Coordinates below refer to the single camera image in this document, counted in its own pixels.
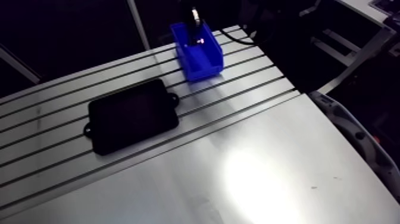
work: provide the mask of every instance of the wire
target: wire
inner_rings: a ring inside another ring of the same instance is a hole
[[[269,41],[272,39],[273,35],[275,34],[275,26],[274,26],[274,28],[272,29],[272,31],[271,31],[269,37],[268,37],[267,39],[263,40],[263,41],[260,41],[260,42],[246,42],[246,41],[242,41],[242,40],[239,40],[239,39],[234,38],[233,36],[231,36],[230,34],[228,34],[227,32],[225,32],[225,31],[222,30],[222,29],[220,29],[220,32],[221,32],[223,35],[225,35],[227,38],[229,38],[230,40],[235,41],[235,42],[237,42],[237,43],[241,43],[241,44],[243,44],[243,45],[258,46],[258,45],[261,45],[261,44],[263,44],[263,43],[269,42]]]

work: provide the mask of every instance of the blue plastic bin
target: blue plastic bin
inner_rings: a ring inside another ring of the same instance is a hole
[[[222,71],[224,60],[221,46],[205,23],[198,37],[203,38],[204,43],[196,46],[189,46],[188,30],[184,23],[171,25],[171,30],[180,65],[188,81],[206,79]]]

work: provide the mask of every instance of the black rectangular case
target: black rectangular case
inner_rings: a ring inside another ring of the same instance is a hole
[[[95,153],[107,155],[178,126],[178,101],[160,79],[97,99],[89,103],[84,134]]]

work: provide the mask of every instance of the aluminum slotted table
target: aluminum slotted table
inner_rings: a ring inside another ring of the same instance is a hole
[[[399,223],[310,99],[258,47],[214,35],[225,69],[202,82],[185,81],[170,44],[0,99],[0,222]],[[94,154],[88,103],[153,78],[180,96],[179,127]]]

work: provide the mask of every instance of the small metal object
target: small metal object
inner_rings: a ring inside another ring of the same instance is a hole
[[[203,43],[204,43],[204,39],[201,38],[201,39],[197,40],[196,43],[201,43],[201,44],[203,44]]]
[[[200,26],[200,17],[199,17],[199,13],[197,12],[196,8],[193,7],[192,8],[192,14],[193,14],[193,18],[196,21],[196,26]]]

